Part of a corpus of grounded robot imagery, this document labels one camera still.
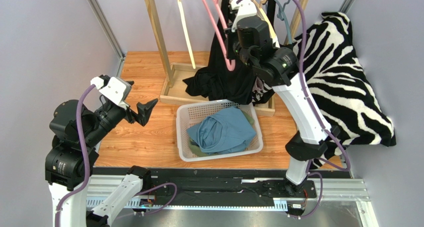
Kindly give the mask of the cream hanger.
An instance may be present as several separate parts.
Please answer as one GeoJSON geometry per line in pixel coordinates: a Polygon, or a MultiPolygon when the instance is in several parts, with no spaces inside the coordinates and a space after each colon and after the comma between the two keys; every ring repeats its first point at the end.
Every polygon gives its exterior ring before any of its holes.
{"type": "Polygon", "coordinates": [[[178,9],[179,9],[179,13],[180,13],[181,24],[182,24],[184,38],[185,38],[185,41],[186,41],[186,46],[187,46],[190,61],[191,61],[191,66],[192,66],[193,69],[196,69],[195,58],[194,58],[194,54],[193,54],[193,50],[192,50],[192,46],[191,46],[191,42],[190,42],[188,29],[187,29],[187,24],[186,24],[182,0],[177,0],[177,6],[178,6],[178,9]]]}

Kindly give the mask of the black tank top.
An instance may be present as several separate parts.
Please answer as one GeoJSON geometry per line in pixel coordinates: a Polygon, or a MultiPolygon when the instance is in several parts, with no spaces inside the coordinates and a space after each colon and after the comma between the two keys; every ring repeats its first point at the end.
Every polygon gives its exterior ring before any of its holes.
{"type": "Polygon", "coordinates": [[[213,36],[208,65],[186,78],[185,92],[190,96],[202,96],[210,101],[230,100],[242,105],[252,102],[252,88],[256,80],[251,68],[236,59],[233,71],[226,67],[217,35],[213,36]]]}

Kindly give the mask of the blue tank top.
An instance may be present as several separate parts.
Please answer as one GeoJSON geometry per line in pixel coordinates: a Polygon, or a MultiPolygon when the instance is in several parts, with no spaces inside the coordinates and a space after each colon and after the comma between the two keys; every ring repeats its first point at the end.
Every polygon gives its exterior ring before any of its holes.
{"type": "Polygon", "coordinates": [[[189,127],[187,134],[204,153],[228,150],[231,154],[244,151],[256,136],[256,131],[241,109],[229,107],[189,127]]]}

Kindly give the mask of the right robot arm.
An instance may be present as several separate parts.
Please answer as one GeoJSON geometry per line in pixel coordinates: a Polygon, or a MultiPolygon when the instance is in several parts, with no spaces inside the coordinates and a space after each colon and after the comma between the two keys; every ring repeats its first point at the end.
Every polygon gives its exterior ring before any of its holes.
{"type": "Polygon", "coordinates": [[[269,25],[257,16],[236,18],[225,30],[230,59],[239,58],[253,73],[282,99],[297,126],[297,133],[286,144],[290,155],[284,191],[294,196],[303,192],[309,162],[328,149],[326,140],[338,136],[339,128],[330,125],[319,112],[294,51],[278,48],[271,38],[269,25]]]}

